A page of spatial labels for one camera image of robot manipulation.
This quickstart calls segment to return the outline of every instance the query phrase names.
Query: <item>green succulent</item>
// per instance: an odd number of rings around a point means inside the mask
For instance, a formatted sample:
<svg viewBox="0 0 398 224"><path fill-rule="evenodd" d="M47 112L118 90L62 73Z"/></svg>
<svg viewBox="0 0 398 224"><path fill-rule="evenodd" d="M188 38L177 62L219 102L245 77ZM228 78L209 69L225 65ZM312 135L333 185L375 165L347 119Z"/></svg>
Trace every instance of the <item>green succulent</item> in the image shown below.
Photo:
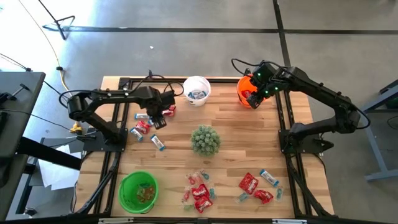
<svg viewBox="0 0 398 224"><path fill-rule="evenodd" d="M201 156L213 156L218 152L220 136L211 126L200 125L192 131L192 150Z"/></svg>

